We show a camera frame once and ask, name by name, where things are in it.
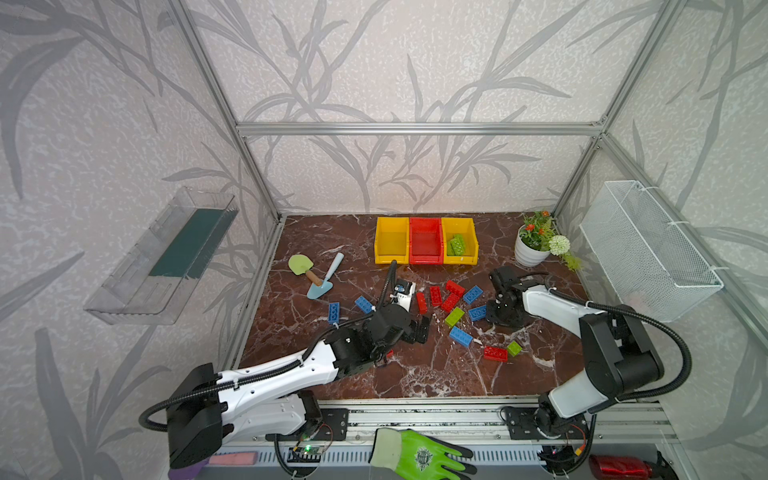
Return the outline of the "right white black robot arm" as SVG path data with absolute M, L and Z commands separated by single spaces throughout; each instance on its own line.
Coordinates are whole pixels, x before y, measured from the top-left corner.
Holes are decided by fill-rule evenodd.
M 657 397 L 680 388 L 692 373 L 693 358 L 685 340 L 668 325 L 627 305 L 609 306 L 579 300 L 536 280 L 524 280 L 513 268 L 492 270 L 495 296 L 486 304 L 486 317 L 500 326 L 522 325 L 523 317 L 547 320 L 577 336 L 584 369 L 539 396 L 533 407 L 504 407 L 501 418 L 510 436 L 557 439 L 577 427 L 586 415 L 595 416 L 615 404 Z M 645 327 L 667 335 L 681 354 L 679 373 L 668 383 L 648 389 L 665 375 L 665 367 Z

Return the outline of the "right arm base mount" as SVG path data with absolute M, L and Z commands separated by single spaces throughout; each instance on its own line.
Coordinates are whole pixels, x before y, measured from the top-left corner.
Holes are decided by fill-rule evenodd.
M 549 406 L 504 406 L 500 418 L 511 440 L 586 440 L 590 426 L 583 414 L 559 417 Z

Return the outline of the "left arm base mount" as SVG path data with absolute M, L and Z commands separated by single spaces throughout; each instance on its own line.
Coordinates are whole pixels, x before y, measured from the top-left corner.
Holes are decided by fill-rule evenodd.
M 321 418 L 308 422 L 300 427 L 297 432 L 290 435 L 267 434 L 265 439 L 273 441 L 277 438 L 281 442 L 299 440 L 307 441 L 343 441 L 347 436 L 350 410 L 347 408 L 320 409 Z

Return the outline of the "green lego small front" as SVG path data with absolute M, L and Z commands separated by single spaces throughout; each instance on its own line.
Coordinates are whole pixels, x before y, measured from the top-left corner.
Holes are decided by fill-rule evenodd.
M 523 348 L 522 348 L 522 347 L 521 347 L 521 345 L 520 345 L 520 344 L 518 344 L 516 341 L 512 341 L 512 342 L 511 342 L 511 343 L 510 343 L 510 344 L 507 346 L 507 352 L 508 352 L 508 354 L 509 354 L 510 356 L 512 356 L 512 357 L 516 357 L 516 356 L 517 356 L 517 355 L 519 355 L 519 354 L 520 354 L 522 351 L 523 351 Z

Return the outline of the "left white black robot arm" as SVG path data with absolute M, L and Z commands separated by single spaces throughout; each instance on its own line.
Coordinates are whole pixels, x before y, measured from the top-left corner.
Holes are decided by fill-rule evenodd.
M 233 440 L 314 432 L 322 414 L 313 387 L 367 372 L 400 342 L 425 343 L 430 323 L 390 303 L 330 326 L 306 349 L 271 362 L 222 372 L 200 365 L 169 399 L 143 411 L 139 425 L 166 434 L 173 470 L 200 464 Z

